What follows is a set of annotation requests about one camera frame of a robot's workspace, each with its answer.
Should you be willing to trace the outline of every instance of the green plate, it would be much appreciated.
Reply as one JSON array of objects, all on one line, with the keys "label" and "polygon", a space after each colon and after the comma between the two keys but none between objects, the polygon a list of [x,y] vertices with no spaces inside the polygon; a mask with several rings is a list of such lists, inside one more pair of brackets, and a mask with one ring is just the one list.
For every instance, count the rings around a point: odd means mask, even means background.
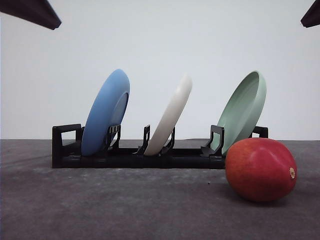
[{"label": "green plate", "polygon": [[[249,73],[236,88],[217,124],[224,127],[223,156],[232,144],[250,136],[264,108],[266,93],[266,81],[258,71]],[[215,133],[211,143],[213,150],[219,141],[220,136]]]}]

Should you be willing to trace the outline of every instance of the black object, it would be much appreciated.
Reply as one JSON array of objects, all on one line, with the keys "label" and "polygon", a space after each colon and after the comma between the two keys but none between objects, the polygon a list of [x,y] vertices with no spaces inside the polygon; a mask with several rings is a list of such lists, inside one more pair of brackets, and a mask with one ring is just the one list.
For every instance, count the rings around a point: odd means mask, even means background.
[{"label": "black object", "polygon": [[52,30],[61,24],[59,17],[47,0],[1,0],[0,12]]},{"label": "black object", "polygon": [[[160,153],[144,156],[150,139],[150,125],[144,127],[142,146],[135,148],[119,147],[121,126],[108,128],[106,138],[117,138],[111,146],[105,146],[92,156],[81,156],[81,141],[85,127],[81,124],[54,126],[52,128],[52,168],[159,168],[159,169],[224,169],[225,158],[222,156],[225,129],[220,126],[210,127],[210,139],[201,148],[174,148],[175,128],[171,139]],[[75,142],[63,146],[62,133],[75,131]],[[261,138],[268,137],[268,128],[256,126],[254,133]],[[214,133],[219,134],[220,142],[216,150],[210,145]]]},{"label": "black object", "polygon": [[301,23],[306,28],[320,25],[320,0],[315,0],[301,19]]}]

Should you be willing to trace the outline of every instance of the white wall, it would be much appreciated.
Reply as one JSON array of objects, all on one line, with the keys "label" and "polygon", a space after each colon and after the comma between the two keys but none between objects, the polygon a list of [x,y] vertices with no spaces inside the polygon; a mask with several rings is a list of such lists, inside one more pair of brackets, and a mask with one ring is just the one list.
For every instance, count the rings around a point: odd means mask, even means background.
[{"label": "white wall", "polygon": [[106,77],[122,68],[131,93],[124,139],[152,132],[180,77],[193,79],[177,138],[207,138],[252,70],[267,81],[259,125],[270,137],[320,139],[320,26],[314,0],[52,0],[52,31],[1,13],[1,138],[50,139],[85,124]]}]

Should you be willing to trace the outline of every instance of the tabletop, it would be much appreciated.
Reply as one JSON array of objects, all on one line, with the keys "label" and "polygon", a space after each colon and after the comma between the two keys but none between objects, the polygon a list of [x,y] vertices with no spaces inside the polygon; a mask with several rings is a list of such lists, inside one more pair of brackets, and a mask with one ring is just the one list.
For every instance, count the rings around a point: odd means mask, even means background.
[{"label": "tabletop", "polygon": [[52,169],[50,140],[1,140],[0,238],[318,239],[320,141],[282,142],[297,163],[296,186],[280,200],[254,203],[230,188],[224,170]]}]

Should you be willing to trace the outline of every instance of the dish rack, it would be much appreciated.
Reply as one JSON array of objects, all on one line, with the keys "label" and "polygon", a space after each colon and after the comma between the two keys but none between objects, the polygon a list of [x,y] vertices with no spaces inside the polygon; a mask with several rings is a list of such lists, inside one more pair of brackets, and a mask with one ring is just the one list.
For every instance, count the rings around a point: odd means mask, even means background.
[{"label": "dish rack", "polygon": [[[174,148],[175,128],[171,138],[160,153],[144,156],[150,139],[150,125],[144,127],[142,146],[119,147],[121,125],[110,126],[107,130],[107,143],[117,135],[112,145],[105,145],[98,153],[91,156],[81,155],[82,135],[85,127],[81,124],[52,127],[52,168],[159,168],[159,169],[224,169],[225,157],[222,156],[225,129],[211,125],[210,139],[200,148]],[[63,145],[62,133],[75,131],[75,142]],[[210,145],[214,133],[219,135],[219,145],[212,150]],[[268,128],[256,126],[252,133],[260,138],[268,138]]]}]

